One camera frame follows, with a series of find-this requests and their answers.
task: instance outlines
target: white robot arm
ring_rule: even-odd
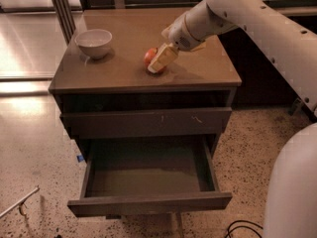
[[[236,26],[249,35],[317,116],[317,36],[263,0],[203,0],[163,31],[170,44],[158,50],[149,71],[156,72],[175,60],[178,51],[191,51],[209,36]]]
[[[211,35],[238,26],[317,115],[317,36],[262,0],[203,0],[163,35],[148,69],[157,72],[192,51]],[[298,132],[284,146],[270,177],[264,216],[264,238],[314,238],[317,234],[317,124]]]

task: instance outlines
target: white bowl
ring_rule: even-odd
[[[75,43],[80,50],[94,60],[100,60],[110,51],[112,34],[102,29],[92,29],[80,33],[75,38]]]

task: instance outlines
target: open drawer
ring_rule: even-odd
[[[224,209],[205,136],[94,140],[77,217]]]

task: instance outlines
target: terrazzo floor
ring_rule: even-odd
[[[12,210],[0,219],[0,237],[201,237],[223,238],[238,219],[264,223],[270,171],[287,140],[310,124],[287,107],[235,109],[213,164],[222,191],[233,198],[225,210],[134,215],[122,219],[76,218],[67,208],[78,199],[85,170],[79,151],[59,121],[50,95],[0,98],[0,212],[29,193],[28,217]],[[237,230],[235,238],[256,237]]]

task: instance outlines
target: cabinet top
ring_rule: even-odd
[[[241,80],[216,36],[207,48],[180,52],[161,75],[147,72],[143,57],[147,50],[166,40],[161,31],[188,8],[88,10],[65,51],[50,86],[52,94],[151,92],[238,86]],[[93,60],[74,43],[78,33],[105,29],[112,33],[112,51]]]

